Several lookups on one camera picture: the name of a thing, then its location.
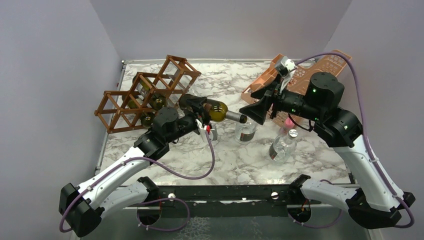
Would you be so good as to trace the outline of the olive wine bottle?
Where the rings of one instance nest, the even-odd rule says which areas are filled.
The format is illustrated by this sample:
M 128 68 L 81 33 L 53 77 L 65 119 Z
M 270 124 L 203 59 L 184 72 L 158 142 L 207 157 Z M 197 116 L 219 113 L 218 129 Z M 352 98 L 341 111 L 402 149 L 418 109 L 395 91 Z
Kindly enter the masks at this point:
M 188 110 L 187 99 L 190 97 L 200 97 L 200 96 L 195 96 L 192 94 L 183 95 L 178 102 L 178 105 L 181 109 Z M 204 122 L 208 122 L 208 121 L 222 122 L 224 120 L 232 120 L 237 123 L 244 124 L 248 120 L 248 117 L 246 115 L 238 113 L 238 112 L 230 111 L 228 109 L 228 106 L 222 101 L 207 98 L 205 108 L 207 110 L 207 114 L 200 114 L 202 117 L 204 117 Z

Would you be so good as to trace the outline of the green wine bottle cream label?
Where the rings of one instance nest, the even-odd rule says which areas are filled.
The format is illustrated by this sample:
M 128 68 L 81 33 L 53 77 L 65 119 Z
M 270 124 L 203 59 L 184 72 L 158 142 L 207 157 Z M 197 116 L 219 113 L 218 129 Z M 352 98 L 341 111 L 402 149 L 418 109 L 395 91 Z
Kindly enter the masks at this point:
M 121 114 L 124 122 L 134 129 L 135 127 L 142 127 L 148 129 L 153 125 L 153 120 L 156 117 L 156 110 L 151 108 L 148 104 L 143 107 L 143 100 L 139 98 L 139 95 L 133 95 L 132 97 L 128 94 L 121 96 L 122 102 L 128 99 L 125 105 L 122 105 L 124 110 L 135 110 L 135 112 L 124 112 Z

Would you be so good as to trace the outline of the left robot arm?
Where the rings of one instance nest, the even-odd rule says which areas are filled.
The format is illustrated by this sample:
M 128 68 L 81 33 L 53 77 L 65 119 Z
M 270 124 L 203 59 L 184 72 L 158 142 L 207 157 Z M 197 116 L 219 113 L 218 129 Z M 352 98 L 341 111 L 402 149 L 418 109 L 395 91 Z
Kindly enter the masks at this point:
M 179 117 L 173 107 L 158 111 L 151 127 L 115 163 L 92 178 L 78 184 L 66 184 L 60 191 L 59 231 L 73 231 L 78 237 L 91 233 L 102 219 L 125 207 L 135 204 L 152 205 L 164 201 L 159 187 L 149 178 L 141 177 L 135 183 L 120 186 L 136 173 L 155 164 L 175 176 L 187 180 L 207 177 L 209 169 L 201 176 L 185 176 L 159 162 L 170 150 L 170 143 L 192 132 L 202 136 L 210 145 L 211 116 L 205 108 L 206 97 L 190 94 L 179 100 L 184 116 Z

